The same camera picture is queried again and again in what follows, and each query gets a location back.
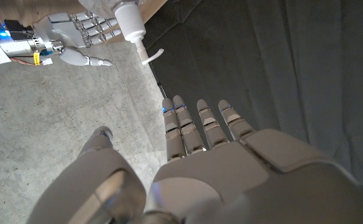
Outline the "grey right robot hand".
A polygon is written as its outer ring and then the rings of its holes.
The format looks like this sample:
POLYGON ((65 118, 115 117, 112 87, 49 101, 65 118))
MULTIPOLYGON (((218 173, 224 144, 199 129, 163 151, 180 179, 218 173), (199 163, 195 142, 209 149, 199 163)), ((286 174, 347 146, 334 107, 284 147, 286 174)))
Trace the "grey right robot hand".
POLYGON ((32 24, 45 49, 59 55, 64 62, 75 66, 111 66, 104 58, 87 56, 81 49, 102 44, 119 34, 116 18, 103 18, 90 11, 48 14, 32 24))

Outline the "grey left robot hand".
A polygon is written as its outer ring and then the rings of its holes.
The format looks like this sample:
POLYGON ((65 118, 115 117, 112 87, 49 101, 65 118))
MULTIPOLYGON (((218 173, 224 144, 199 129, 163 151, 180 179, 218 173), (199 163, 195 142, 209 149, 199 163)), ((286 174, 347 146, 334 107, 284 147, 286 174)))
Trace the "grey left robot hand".
POLYGON ((167 163, 145 189, 96 129, 45 190, 29 223, 363 223, 363 190, 332 158, 274 129, 256 131, 226 101, 227 138, 207 102, 201 138, 180 96, 162 103, 167 163))

